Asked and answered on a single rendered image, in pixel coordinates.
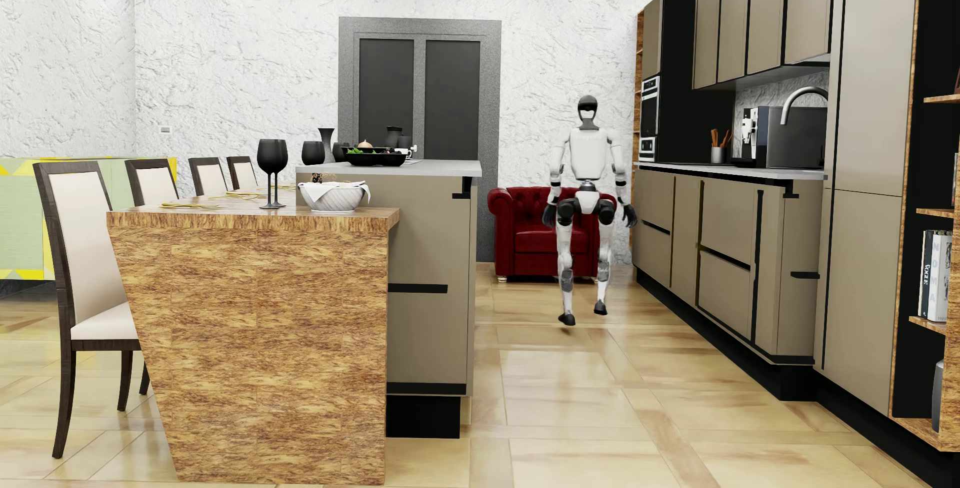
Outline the white left robot leg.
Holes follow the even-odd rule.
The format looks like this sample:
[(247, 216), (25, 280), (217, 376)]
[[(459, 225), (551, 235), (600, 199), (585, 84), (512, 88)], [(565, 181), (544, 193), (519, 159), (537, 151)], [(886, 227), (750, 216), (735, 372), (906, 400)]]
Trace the white left robot leg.
[(614, 234), (614, 221), (616, 216), (616, 204), (612, 200), (600, 198), (594, 213), (598, 218), (599, 247), (597, 252), (597, 302), (594, 306), (594, 312), (600, 315), (606, 315), (605, 305), (606, 289), (610, 278), (610, 265), (613, 251), (611, 249), (611, 240)]

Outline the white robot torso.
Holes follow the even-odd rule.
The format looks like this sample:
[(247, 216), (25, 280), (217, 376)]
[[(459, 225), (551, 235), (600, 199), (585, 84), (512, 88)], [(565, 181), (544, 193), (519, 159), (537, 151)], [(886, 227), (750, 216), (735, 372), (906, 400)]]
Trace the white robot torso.
[(600, 199), (595, 182), (602, 178), (610, 145), (603, 129), (573, 128), (569, 134), (570, 165), (581, 183), (575, 198), (582, 214), (594, 213)]

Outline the beige lower kitchen cabinets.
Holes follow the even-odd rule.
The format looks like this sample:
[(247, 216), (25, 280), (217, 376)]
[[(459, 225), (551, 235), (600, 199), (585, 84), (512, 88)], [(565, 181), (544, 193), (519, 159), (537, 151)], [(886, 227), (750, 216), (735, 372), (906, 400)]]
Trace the beige lower kitchen cabinets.
[(824, 179), (640, 164), (632, 263), (768, 362), (811, 365)]

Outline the built-in oven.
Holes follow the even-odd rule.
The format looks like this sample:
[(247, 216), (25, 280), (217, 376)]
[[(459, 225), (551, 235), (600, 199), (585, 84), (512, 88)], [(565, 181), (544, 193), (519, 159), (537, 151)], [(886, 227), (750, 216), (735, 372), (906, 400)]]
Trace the built-in oven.
[(659, 97), (661, 78), (655, 75), (643, 80), (640, 91), (639, 130), (642, 138), (654, 138), (659, 130)]

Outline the beige kitchen island cabinet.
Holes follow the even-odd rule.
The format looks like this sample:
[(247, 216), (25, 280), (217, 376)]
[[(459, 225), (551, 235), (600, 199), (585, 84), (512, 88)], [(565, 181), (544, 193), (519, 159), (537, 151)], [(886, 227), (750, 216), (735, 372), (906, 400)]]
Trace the beige kitchen island cabinet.
[(458, 438), (462, 397), (474, 389), (474, 308), (481, 163), (299, 166), (365, 181), (376, 207), (399, 208), (390, 230), (387, 437)]

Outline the black oven column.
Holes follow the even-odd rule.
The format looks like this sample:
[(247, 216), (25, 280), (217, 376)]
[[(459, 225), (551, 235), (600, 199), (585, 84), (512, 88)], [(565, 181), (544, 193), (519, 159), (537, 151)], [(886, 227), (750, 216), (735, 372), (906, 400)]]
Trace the black oven column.
[[(731, 127), (734, 93), (693, 85), (695, 2), (651, 0), (637, 15), (633, 143), (638, 161), (709, 163), (711, 130), (723, 138)], [(658, 131), (654, 138), (642, 138), (642, 82), (655, 75), (660, 77)]]

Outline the grey double door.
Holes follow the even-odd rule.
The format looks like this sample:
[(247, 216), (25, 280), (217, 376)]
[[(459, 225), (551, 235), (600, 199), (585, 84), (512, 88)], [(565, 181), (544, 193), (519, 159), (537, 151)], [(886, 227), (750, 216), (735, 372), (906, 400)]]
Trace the grey double door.
[(339, 138), (384, 143), (399, 126), (417, 159), (479, 161), (476, 255), (493, 261), (501, 21), (342, 16), (339, 33)]

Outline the steel coffee machine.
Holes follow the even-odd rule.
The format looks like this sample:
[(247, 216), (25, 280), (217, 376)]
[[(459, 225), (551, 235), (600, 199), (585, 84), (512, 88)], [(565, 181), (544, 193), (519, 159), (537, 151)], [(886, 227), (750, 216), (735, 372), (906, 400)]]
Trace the steel coffee machine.
[(781, 124), (780, 106), (744, 109), (741, 156), (756, 167), (822, 169), (826, 109), (793, 106), (786, 125)]

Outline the chrome kitchen faucet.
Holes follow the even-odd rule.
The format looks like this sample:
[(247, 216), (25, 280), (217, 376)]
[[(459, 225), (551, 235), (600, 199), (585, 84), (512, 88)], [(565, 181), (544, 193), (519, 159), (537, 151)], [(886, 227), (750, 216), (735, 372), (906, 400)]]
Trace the chrome kitchen faucet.
[(802, 88), (799, 88), (799, 89), (794, 90), (794, 91), (786, 98), (786, 101), (784, 102), (784, 104), (783, 104), (783, 106), (782, 106), (781, 117), (780, 117), (780, 120), (779, 120), (779, 124), (780, 124), (780, 125), (786, 126), (786, 124), (788, 123), (789, 112), (790, 112), (790, 109), (791, 109), (793, 103), (796, 101), (796, 99), (799, 98), (800, 96), (803, 96), (803, 95), (805, 95), (805, 94), (810, 94), (810, 93), (817, 94), (817, 95), (821, 96), (821, 97), (822, 97), (823, 99), (825, 99), (825, 100), (829, 100), (829, 98), (830, 98), (829, 93), (828, 93), (825, 89), (820, 88), (820, 87), (806, 86), (806, 87), (802, 87)]

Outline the white bowl with cloth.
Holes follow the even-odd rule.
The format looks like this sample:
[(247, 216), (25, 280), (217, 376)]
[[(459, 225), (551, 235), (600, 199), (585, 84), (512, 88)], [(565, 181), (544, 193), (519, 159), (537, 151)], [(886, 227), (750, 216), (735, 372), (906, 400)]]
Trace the white bowl with cloth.
[(314, 212), (352, 212), (362, 199), (371, 199), (370, 187), (364, 181), (356, 183), (299, 183), (298, 189), (306, 205)]

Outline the beige upper kitchen cabinets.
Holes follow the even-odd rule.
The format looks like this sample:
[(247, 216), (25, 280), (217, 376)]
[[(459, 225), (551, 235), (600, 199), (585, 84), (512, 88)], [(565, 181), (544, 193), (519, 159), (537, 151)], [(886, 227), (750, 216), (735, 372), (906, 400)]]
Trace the beige upper kitchen cabinets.
[(692, 86), (744, 89), (830, 66), (833, 0), (696, 0)]

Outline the black wine glass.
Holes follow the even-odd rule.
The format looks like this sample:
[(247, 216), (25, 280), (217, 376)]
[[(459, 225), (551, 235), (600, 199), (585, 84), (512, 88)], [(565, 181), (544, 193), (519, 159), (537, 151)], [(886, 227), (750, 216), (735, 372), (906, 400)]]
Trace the black wine glass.
[(273, 209), (285, 207), (285, 205), (280, 203), (279, 192), (280, 172), (285, 168), (287, 163), (288, 151), (286, 147), (286, 141), (284, 139), (273, 139), (271, 144), (270, 158), (271, 175), (273, 176), (273, 198), (271, 202), (271, 207)]
[(259, 167), (267, 174), (267, 204), (261, 207), (261, 209), (265, 210), (272, 209), (272, 201), (274, 197), (274, 176), (272, 176), (271, 168), (273, 139), (277, 138), (261, 138), (259, 140), (257, 151), (257, 163)]

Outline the dark wood cream chair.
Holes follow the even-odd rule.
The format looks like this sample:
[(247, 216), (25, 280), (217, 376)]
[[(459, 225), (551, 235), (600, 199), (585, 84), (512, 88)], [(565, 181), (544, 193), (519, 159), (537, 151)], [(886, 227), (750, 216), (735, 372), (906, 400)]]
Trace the dark wood cream chair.
[(179, 199), (168, 159), (126, 160), (125, 163), (136, 207)]
[(229, 190), (219, 158), (188, 159), (197, 196), (220, 196)]
[(126, 409), (138, 333), (108, 235), (111, 204), (97, 162), (34, 163), (54, 263), (60, 392), (53, 458), (62, 458), (78, 351), (120, 351), (117, 409)]
[(234, 190), (258, 188), (258, 181), (251, 157), (228, 156), (225, 160)]

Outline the black wood bookshelf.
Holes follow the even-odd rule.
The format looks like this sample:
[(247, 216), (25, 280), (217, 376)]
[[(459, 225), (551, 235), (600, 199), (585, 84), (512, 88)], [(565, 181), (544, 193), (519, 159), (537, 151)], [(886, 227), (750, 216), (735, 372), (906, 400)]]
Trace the black wood bookshelf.
[[(915, 0), (890, 416), (938, 451), (960, 453), (960, 0)], [(925, 230), (952, 230), (947, 322), (918, 316)]]

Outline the wood grain bar table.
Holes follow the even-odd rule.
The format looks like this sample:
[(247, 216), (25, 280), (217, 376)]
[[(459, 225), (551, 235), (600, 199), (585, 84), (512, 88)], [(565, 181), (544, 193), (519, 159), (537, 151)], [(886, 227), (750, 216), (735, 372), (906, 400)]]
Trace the wood grain bar table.
[(283, 195), (106, 216), (177, 477), (383, 484), (400, 211)]

